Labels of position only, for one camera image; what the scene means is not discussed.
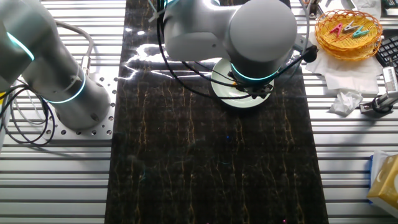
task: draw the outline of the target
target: colorful clothespin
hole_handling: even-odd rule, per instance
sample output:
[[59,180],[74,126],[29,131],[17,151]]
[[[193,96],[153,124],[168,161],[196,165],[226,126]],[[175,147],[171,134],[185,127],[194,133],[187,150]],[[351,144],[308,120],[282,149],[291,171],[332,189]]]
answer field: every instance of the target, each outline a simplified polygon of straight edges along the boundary
[[359,27],[359,26],[352,26],[353,23],[354,23],[354,21],[351,21],[350,24],[348,24],[348,25],[344,28],[343,32],[351,32],[351,31],[353,31],[353,30],[355,30],[356,28]]
[[360,37],[360,36],[362,36],[362,35],[366,35],[366,34],[369,32],[368,30],[366,30],[366,31],[361,31],[362,28],[363,28],[363,26],[361,26],[357,31],[355,31],[355,33],[353,34],[353,37],[354,37],[354,38]]
[[337,32],[337,37],[340,35],[341,33],[341,28],[343,28],[343,23],[340,22],[335,28],[333,28],[330,33],[332,32]]

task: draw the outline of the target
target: wicker basket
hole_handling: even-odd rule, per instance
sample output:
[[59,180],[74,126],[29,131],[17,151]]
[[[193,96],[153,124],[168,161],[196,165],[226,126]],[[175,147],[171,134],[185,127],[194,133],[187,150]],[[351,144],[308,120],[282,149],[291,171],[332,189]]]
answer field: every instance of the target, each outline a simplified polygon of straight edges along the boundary
[[[358,38],[352,38],[353,32],[337,33],[330,31],[339,23],[346,27],[354,21],[352,26],[363,26],[362,31],[369,33]],[[320,46],[329,54],[342,60],[363,60],[372,57],[380,47],[382,26],[372,15],[349,10],[334,10],[324,13],[317,20],[315,37]]]

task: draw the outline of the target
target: yellow box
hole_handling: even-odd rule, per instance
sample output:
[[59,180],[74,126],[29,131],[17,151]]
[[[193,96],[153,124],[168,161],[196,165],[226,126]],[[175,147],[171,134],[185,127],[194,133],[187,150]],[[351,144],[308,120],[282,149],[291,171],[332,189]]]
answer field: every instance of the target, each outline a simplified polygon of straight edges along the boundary
[[368,193],[368,199],[398,218],[398,155],[386,158]]

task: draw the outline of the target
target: black marble surface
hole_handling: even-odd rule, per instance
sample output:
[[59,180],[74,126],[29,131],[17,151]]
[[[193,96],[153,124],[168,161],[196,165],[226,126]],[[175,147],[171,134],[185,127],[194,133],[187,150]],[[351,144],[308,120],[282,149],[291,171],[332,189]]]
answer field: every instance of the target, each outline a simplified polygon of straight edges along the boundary
[[105,222],[328,223],[301,72],[235,110],[170,77],[151,16],[146,0],[127,0]]

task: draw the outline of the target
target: robotic arm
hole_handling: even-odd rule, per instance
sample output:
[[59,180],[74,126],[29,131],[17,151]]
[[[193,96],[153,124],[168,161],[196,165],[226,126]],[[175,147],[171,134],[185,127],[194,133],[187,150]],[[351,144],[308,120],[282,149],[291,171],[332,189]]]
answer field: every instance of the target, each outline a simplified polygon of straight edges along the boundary
[[88,77],[60,40],[51,14],[38,0],[0,1],[0,92],[20,74],[74,130],[98,124],[109,110],[109,96]]
[[233,77],[241,83],[268,84],[289,51],[305,45],[295,16],[278,0],[251,0],[241,6],[220,6],[216,0],[169,4],[164,14],[168,54],[181,61],[222,57],[231,62]]

